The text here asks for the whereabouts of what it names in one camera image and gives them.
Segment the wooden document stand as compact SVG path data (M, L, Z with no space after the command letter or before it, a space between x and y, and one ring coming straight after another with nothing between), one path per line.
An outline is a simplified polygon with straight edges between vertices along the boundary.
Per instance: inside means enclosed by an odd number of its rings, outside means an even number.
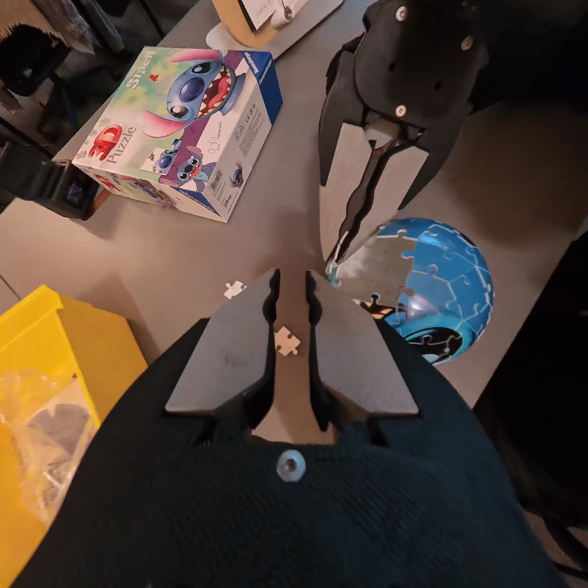
M220 19L206 36L209 48L221 52L262 51L277 59L338 10L343 1L309 1L290 24L276 29L267 23L252 31L238 1L213 1Z

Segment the cartoon print puzzle box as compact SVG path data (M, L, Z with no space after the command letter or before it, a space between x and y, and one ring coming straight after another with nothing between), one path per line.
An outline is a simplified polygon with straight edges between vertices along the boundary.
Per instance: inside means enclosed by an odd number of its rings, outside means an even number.
M113 194L228 223L281 106L270 52L144 47L72 163Z

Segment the clear plastic bag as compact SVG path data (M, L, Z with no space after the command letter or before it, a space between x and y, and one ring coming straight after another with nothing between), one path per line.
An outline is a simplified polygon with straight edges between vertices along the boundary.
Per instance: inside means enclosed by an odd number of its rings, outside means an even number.
M15 451L17 497L48 528L98 429L81 380L33 369L1 375L1 424Z

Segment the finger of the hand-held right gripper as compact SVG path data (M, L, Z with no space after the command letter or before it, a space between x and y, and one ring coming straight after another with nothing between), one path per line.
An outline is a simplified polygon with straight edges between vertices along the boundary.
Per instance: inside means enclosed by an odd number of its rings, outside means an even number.
M370 158L364 177L350 198L342 236L336 245L336 263L355 253L395 216L429 158L428 151L407 143L378 151L381 154Z
M364 129L343 123L326 184L319 188L320 244L326 262L341 238L350 236L355 229L365 201L364 195L355 192L360 190L372 154L373 146Z

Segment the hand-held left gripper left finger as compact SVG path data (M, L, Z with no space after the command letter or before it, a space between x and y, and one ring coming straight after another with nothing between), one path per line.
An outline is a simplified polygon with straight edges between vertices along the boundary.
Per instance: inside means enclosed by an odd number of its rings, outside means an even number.
M275 393L274 323L281 271L270 269L208 320L165 411L255 429Z

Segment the black device with screen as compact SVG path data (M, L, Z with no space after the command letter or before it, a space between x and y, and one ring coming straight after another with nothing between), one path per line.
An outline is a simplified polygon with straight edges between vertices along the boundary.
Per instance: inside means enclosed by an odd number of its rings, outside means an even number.
M7 142L1 147L1 191L86 221L102 186L70 160L54 161L33 146Z

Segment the printed instruction sheet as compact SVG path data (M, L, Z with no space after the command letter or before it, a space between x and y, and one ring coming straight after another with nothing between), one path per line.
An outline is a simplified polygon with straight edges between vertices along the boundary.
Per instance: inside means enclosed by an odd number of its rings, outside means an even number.
M270 23L279 29L290 24L309 1L238 1L252 31Z

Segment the blue puzzle ball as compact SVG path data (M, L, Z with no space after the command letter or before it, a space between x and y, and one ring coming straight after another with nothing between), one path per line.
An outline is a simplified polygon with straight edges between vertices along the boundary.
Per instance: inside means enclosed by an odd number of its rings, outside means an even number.
M430 364L463 355L487 327L495 290L481 250L440 221L383 224L337 269L334 287L382 320Z

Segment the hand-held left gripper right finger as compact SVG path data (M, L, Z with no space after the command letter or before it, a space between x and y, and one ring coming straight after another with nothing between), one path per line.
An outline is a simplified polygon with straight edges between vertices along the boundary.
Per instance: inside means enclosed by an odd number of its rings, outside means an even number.
M417 404L376 321L314 270L305 274L309 383L321 431L353 422L412 417Z

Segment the yellow plastic bin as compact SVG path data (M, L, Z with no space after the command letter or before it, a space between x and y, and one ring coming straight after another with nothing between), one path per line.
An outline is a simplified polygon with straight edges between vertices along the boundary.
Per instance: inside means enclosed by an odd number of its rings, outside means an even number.
M99 430L146 361L125 318L42 285L1 315L1 375L33 369L81 380ZM1 425L1 587L46 535L17 497L15 451Z

